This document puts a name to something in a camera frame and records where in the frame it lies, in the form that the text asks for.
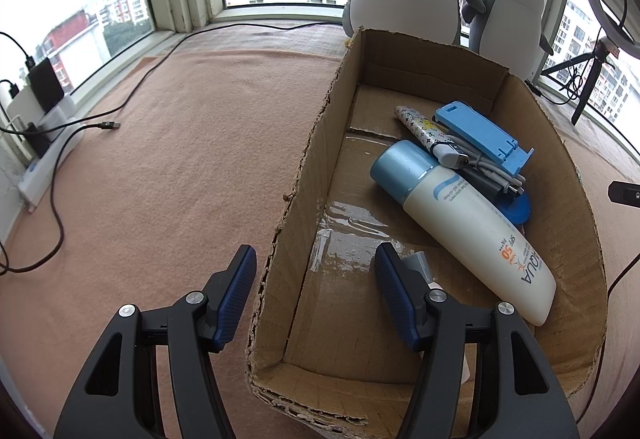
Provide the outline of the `blue round flat object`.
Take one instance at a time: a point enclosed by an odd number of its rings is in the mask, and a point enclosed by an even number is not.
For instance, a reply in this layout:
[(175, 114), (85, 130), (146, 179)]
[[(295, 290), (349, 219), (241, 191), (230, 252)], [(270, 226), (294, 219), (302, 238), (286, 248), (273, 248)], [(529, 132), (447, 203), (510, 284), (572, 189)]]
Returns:
[(499, 194), (495, 206), (516, 227), (525, 225), (532, 214), (532, 205), (527, 193), (518, 196)]

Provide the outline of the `black cylindrical device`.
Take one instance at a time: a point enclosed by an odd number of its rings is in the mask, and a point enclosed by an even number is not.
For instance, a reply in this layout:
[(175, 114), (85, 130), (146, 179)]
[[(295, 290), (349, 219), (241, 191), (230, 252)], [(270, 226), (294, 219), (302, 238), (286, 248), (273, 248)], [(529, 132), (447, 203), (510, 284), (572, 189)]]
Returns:
[(491, 203), (494, 203), (502, 193), (502, 186), (489, 179), (473, 167), (466, 167), (458, 171), (460, 176), (472, 185), (475, 190), (483, 194)]

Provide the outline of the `black mini tripod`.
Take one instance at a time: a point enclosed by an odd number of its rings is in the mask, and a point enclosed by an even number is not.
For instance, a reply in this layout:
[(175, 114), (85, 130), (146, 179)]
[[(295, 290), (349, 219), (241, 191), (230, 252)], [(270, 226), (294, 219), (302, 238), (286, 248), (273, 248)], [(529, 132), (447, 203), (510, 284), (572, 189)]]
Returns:
[[(600, 78), (603, 65), (608, 61), (610, 54), (619, 56), (620, 48), (612, 40), (609, 40), (607, 36), (604, 36), (596, 41), (590, 52), (576, 55), (574, 58), (569, 58), (562, 63), (549, 66), (540, 73), (541, 76), (551, 78), (563, 90), (568, 91), (567, 101), (572, 98), (578, 100), (574, 114), (570, 118), (570, 122), (574, 126), (577, 125), (578, 120), (582, 117), (590, 95)], [(552, 77), (553, 74), (561, 73), (563, 70), (568, 72), (567, 82), (561, 82)]]

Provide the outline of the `white sunscreen bottle blue cap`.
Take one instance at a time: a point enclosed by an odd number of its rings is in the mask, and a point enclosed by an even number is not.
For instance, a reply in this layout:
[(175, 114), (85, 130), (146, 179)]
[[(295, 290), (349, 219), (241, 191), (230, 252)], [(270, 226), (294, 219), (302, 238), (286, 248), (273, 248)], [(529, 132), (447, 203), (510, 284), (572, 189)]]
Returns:
[(378, 156), (370, 177), (488, 289), (541, 326), (556, 282), (523, 234), (457, 171), (402, 140)]

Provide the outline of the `blue plastic phone stand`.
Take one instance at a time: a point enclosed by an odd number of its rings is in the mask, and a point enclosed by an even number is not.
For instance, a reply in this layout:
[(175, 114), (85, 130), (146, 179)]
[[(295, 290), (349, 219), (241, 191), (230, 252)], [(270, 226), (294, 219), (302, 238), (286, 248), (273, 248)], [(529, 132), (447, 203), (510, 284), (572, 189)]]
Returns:
[(461, 136), (503, 171), (516, 176), (535, 150), (525, 151), (518, 140), (465, 103), (454, 101), (435, 110), (435, 120)]

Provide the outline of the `grey pink small tube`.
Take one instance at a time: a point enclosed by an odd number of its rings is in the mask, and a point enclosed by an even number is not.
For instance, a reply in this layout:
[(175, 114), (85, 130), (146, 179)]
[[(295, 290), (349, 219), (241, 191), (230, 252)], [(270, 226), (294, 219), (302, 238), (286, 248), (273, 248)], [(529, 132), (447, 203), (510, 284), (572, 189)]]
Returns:
[[(408, 255), (405, 258), (402, 258), (402, 262), (408, 269), (418, 272), (431, 289), (442, 289), (442, 286), (434, 280), (424, 251), (418, 251), (417, 253)], [(466, 359), (466, 355), (463, 355), (461, 384), (464, 385), (470, 380), (470, 378), (471, 372), (469, 369), (469, 363)]]

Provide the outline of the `patterned white lighter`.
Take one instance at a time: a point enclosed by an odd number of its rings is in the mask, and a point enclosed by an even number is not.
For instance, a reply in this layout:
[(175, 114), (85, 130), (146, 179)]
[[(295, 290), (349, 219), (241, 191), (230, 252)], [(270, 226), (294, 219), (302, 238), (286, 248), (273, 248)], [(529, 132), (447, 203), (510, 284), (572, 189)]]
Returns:
[(464, 153), (433, 121), (414, 108), (398, 105), (396, 118), (429, 151), (440, 165), (450, 169), (462, 169), (469, 164)]

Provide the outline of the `small grey penguin plush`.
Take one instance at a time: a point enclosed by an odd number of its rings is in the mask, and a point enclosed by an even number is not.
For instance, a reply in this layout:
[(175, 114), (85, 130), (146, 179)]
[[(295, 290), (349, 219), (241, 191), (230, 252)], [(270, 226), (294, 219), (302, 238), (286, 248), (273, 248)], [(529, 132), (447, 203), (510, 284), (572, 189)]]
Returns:
[(553, 49), (542, 32), (544, 0), (483, 0), (486, 11), (468, 4), (462, 17), (469, 25), (469, 49), (527, 80), (534, 75), (539, 52)]

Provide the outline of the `brown cardboard box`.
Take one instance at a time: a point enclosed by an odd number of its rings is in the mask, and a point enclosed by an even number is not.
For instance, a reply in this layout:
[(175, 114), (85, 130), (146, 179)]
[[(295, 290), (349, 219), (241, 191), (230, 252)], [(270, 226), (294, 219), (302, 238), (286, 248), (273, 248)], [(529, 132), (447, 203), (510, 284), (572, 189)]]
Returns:
[[(513, 222), (401, 124), (470, 112), (525, 153)], [(518, 78), (454, 46), (352, 38), (260, 282), (254, 396), (335, 438), (575, 438), (605, 335), (602, 248)]]

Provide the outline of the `white power strip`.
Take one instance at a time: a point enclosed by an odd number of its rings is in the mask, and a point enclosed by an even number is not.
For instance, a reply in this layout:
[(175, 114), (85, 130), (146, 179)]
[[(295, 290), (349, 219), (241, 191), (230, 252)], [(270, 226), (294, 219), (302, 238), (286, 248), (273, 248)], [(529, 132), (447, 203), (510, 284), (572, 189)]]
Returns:
[(61, 147), (75, 126), (60, 129), (60, 126), (76, 121), (74, 116), (76, 105), (69, 94), (64, 94), (58, 104), (46, 113), (32, 92), (32, 88), (25, 86), (2, 112), (3, 120), (9, 121), (6, 128), (15, 131), (29, 131), (32, 136), (21, 136), (26, 144), (26, 150), (32, 154), (22, 179), (17, 188), (33, 211), (46, 193), (51, 183), (53, 166), (60, 154)]

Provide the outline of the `black power adapter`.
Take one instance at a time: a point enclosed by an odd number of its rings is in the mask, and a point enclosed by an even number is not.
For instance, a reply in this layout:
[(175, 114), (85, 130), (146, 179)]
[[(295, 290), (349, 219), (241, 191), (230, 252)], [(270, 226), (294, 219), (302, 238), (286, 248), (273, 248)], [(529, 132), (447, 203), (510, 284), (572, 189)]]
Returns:
[(49, 138), (41, 133), (36, 125), (30, 122), (25, 129), (25, 140), (34, 150), (38, 158), (43, 158), (51, 146)]

